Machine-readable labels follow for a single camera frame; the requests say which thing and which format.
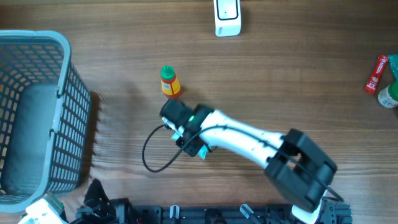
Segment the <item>teal white sachet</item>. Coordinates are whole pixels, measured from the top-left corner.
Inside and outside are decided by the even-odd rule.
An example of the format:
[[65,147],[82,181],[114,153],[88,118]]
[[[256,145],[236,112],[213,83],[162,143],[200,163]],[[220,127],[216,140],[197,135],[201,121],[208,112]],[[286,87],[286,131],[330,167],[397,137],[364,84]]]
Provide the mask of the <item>teal white sachet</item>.
[[[178,134],[174,134],[171,139],[175,140],[176,145],[178,147],[182,147],[183,145],[183,141],[182,138],[178,135]],[[209,146],[208,144],[205,144],[201,147],[201,149],[198,151],[197,155],[201,158],[201,159],[205,159],[207,153],[211,153],[211,146]]]

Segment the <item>red sauce bottle green cap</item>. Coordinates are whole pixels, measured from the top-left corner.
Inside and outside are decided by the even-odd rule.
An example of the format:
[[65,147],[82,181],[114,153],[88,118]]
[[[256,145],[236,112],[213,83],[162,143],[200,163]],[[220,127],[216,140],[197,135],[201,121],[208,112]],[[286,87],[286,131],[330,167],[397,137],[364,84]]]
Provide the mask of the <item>red sauce bottle green cap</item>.
[[175,70],[170,65],[165,65],[160,71],[161,89],[167,98],[178,98],[182,92],[181,84]]

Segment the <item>green lid white jar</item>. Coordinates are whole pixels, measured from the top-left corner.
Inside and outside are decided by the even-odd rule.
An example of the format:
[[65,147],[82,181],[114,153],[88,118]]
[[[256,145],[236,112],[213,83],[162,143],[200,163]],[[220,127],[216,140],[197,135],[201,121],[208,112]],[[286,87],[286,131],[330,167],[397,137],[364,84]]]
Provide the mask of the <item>green lid white jar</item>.
[[377,98],[383,107],[395,108],[397,106],[397,85],[398,82],[395,81],[393,84],[390,84],[379,92]]

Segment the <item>red stick sachet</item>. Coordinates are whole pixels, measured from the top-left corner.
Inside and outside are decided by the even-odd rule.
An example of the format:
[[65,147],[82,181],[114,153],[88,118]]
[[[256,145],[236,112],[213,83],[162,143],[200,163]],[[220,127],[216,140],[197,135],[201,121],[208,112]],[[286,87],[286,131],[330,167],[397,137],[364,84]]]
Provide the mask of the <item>red stick sachet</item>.
[[382,74],[386,65],[389,63],[389,58],[386,55],[379,55],[377,58],[377,63],[374,67],[374,70],[364,87],[364,90],[370,94],[375,94],[377,90],[377,86],[381,80]]

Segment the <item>green glove package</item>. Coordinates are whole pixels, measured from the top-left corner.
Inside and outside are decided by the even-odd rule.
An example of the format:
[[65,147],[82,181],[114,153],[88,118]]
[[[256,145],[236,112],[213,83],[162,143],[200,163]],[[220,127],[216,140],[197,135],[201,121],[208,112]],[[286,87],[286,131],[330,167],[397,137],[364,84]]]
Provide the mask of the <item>green glove package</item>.
[[388,59],[389,59],[391,72],[395,80],[398,80],[398,54],[388,55]]

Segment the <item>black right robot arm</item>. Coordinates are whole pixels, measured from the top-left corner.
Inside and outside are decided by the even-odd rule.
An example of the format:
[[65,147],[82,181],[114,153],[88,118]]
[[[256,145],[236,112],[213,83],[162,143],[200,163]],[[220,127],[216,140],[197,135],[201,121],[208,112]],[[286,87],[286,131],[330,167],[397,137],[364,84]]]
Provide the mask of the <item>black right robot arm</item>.
[[336,164],[305,133],[278,133],[236,121],[220,110],[199,104],[190,108],[169,99],[160,110],[176,143],[191,157],[221,147],[263,168],[279,193],[292,203],[291,214],[304,223],[320,219],[322,201],[337,171]]

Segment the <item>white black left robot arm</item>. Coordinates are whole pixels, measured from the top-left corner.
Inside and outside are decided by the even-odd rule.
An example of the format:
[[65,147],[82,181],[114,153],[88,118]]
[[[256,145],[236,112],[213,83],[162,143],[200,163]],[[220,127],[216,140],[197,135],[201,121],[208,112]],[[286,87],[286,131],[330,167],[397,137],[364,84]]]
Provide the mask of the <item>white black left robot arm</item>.
[[[110,200],[101,182],[94,179],[85,194],[83,205],[76,210],[73,223],[137,223],[133,208],[126,198]],[[47,192],[29,205],[19,224],[68,224],[65,207]]]

